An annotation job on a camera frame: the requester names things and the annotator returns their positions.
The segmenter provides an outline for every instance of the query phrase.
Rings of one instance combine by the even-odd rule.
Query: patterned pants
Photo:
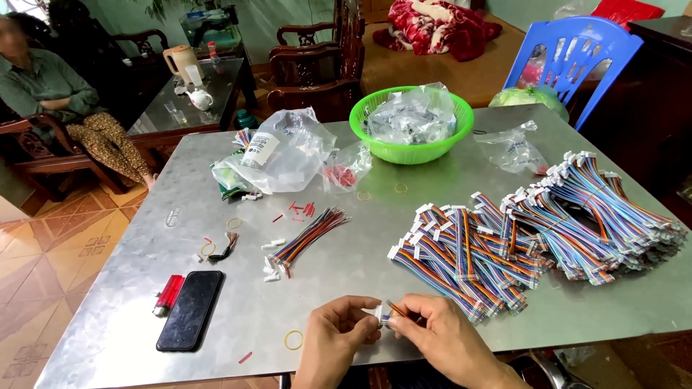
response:
[[[142,176],[152,173],[132,141],[127,138],[125,129],[106,112],[89,115],[82,124],[65,127],[70,137],[83,144],[97,161],[132,181],[145,183]]]

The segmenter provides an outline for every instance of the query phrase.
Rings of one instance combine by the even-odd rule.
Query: aquarium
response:
[[[196,55],[207,55],[207,43],[214,42],[218,53],[234,51],[240,44],[235,7],[190,12],[180,18],[185,36]]]

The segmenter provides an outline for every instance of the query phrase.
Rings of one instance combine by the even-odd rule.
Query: green shirt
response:
[[[12,65],[0,55],[0,98],[21,117],[47,112],[69,123],[95,112],[98,94],[59,55],[48,50],[30,49],[31,69]],[[70,98],[66,109],[47,111],[43,100]]]

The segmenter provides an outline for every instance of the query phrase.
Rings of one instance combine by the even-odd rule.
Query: label on bag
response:
[[[252,160],[260,165],[264,165],[278,145],[279,140],[274,135],[267,132],[257,132],[250,141],[248,149],[245,150],[243,160]]]

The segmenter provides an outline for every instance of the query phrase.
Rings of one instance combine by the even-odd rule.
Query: red lighter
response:
[[[185,281],[185,278],[182,275],[171,275],[152,311],[155,316],[165,316],[173,308],[173,303],[178,298],[178,292],[180,292],[180,288],[183,286],[183,281]]]

